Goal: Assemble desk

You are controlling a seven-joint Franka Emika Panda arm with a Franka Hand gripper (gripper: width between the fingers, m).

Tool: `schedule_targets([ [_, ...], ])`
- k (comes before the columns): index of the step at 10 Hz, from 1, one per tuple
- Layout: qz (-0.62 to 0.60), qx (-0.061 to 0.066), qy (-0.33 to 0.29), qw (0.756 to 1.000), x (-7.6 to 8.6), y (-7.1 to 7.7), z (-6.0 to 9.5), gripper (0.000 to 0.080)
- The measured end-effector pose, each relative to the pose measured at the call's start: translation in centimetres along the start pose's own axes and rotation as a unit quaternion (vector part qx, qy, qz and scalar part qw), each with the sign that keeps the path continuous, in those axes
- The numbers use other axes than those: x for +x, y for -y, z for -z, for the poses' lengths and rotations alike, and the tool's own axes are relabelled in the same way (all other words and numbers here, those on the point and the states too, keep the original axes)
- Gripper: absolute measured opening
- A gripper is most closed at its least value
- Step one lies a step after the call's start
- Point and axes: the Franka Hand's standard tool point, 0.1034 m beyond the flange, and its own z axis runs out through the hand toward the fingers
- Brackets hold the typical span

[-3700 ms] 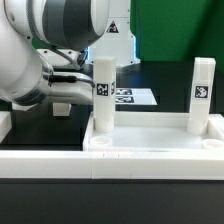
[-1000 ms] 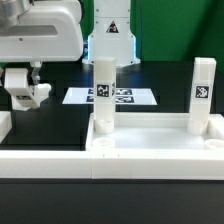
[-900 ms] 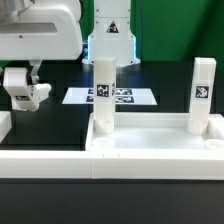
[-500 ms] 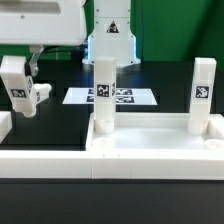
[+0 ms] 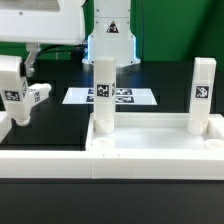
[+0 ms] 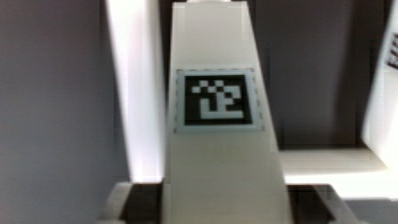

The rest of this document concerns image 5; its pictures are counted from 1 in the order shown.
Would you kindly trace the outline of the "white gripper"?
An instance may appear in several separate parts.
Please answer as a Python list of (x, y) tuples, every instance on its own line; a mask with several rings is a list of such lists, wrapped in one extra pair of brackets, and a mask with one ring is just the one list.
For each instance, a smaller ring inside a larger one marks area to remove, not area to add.
[(40, 44), (80, 44), (86, 0), (0, 0), (0, 41), (26, 44), (21, 75), (32, 77)]

